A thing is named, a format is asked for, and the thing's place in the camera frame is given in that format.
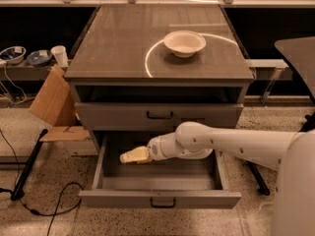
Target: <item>gray cabinet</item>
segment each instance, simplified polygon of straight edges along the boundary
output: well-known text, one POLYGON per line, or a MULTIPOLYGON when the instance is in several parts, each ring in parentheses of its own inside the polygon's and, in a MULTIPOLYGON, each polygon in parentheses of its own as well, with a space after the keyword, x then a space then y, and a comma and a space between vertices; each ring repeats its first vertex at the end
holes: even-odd
POLYGON ((221 154, 124 165, 119 154, 172 132, 185 121, 234 128, 253 80, 219 6, 102 5, 66 80, 83 126, 99 150, 92 207, 233 207, 221 154), (162 43, 174 30, 193 30, 207 46, 191 58, 162 43))

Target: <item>terrazzo floor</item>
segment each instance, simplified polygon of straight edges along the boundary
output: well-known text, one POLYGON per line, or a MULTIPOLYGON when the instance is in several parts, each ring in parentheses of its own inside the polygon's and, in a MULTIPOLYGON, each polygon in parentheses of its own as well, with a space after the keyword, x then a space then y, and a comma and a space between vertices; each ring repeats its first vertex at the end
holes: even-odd
MULTIPOLYGON (((238 129, 298 131, 305 114, 313 106, 259 104, 244 108, 238 129)), ((42 129, 49 125, 29 113, 28 106, 0 108, 0 129, 18 156, 29 155, 42 129)), ((12 151, 0 137, 0 156, 12 151)), ((72 181, 85 189, 92 185, 96 156, 75 156, 63 143, 43 144, 24 187, 22 202, 42 213, 53 213, 63 187, 72 181)), ((57 215, 49 235, 270 235, 277 172, 258 167, 271 190, 259 195, 258 185, 246 163, 223 155, 227 185, 242 194, 233 209, 134 209, 90 208, 81 203, 76 209, 57 215)), ((0 188, 14 189, 17 166, 0 164, 0 188)), ((67 189, 58 210, 78 201, 79 188, 67 189)), ((51 217, 31 214, 8 193, 0 193, 0 235, 47 235, 51 217)))

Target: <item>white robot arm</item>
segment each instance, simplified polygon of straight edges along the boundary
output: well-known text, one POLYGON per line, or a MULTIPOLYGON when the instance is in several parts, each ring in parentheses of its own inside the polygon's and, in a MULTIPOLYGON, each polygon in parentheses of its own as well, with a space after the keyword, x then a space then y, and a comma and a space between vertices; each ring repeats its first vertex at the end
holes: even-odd
POLYGON ((217 129, 186 122, 121 155, 122 162, 198 159, 212 149, 278 170, 272 236, 315 235, 315 131, 217 129))

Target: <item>open drawer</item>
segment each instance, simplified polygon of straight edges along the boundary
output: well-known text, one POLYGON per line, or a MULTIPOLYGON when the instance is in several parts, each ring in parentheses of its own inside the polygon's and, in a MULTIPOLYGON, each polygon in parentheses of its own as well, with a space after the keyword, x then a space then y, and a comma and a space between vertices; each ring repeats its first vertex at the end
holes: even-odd
POLYGON ((146 145, 158 134, 107 133, 92 189, 80 192, 88 207, 233 208, 241 198, 225 184, 221 153, 205 159, 172 158, 146 164, 122 164, 119 155, 146 145))

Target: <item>bowl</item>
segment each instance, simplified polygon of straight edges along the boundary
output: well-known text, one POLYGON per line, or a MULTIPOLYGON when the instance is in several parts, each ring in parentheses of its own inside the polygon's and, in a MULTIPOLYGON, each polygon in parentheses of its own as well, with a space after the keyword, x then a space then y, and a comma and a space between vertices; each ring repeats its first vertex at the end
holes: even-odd
POLYGON ((52 59, 52 53, 49 50, 38 50, 35 52, 32 52, 28 58, 27 62, 30 65, 33 65, 35 67, 43 67, 50 63, 52 59))
POLYGON ((190 30, 173 31, 165 36, 165 46, 180 58, 189 58, 205 48, 206 40, 197 32, 190 30))
POLYGON ((0 52, 0 59, 8 64, 19 64, 23 61, 27 50, 23 46, 12 46, 0 52))

